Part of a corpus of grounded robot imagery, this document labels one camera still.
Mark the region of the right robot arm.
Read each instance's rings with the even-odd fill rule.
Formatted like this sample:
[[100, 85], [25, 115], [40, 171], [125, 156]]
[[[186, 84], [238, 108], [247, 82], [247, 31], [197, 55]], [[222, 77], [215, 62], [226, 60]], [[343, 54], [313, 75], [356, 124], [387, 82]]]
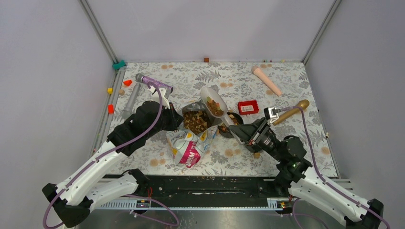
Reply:
[[277, 162], [279, 173], [274, 179], [275, 193], [288, 194], [321, 209], [347, 229], [377, 229], [384, 205], [377, 199], [366, 200], [322, 175], [304, 158], [307, 151], [299, 137], [288, 135], [282, 141], [261, 118], [247, 125], [231, 125], [229, 131], [245, 146], [268, 153]]

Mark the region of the cat food bag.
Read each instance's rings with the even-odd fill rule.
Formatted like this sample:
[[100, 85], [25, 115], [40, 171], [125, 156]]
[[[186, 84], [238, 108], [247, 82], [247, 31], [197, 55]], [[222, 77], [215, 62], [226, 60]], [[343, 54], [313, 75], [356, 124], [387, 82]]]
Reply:
[[182, 117], [183, 113], [188, 111], [206, 111], [212, 122], [211, 127], [198, 135], [186, 129], [184, 123], [179, 126], [178, 131], [166, 131], [166, 138], [174, 162], [191, 168], [209, 151], [211, 144], [218, 135], [217, 126], [222, 121], [210, 115], [202, 101], [191, 101], [176, 108], [176, 112]]

